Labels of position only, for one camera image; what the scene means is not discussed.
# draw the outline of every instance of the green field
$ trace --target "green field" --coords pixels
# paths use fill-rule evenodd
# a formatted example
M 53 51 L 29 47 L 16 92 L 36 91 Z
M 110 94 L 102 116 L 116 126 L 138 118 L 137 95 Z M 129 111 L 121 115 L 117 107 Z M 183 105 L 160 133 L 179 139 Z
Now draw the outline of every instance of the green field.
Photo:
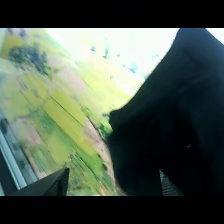
M 27 157 L 35 161 L 34 170 L 48 175 L 69 167 L 68 195 L 120 194 L 108 173 L 111 162 L 98 148 L 104 145 L 102 131 L 111 131 L 103 114 L 127 103 L 142 81 L 94 54 L 75 64 L 43 29 L 30 31 L 26 41 L 7 33 L 0 56 L 7 59 L 12 47 L 33 43 L 57 61 L 50 66 L 58 72 L 20 74 L 1 59 L 0 103 Z

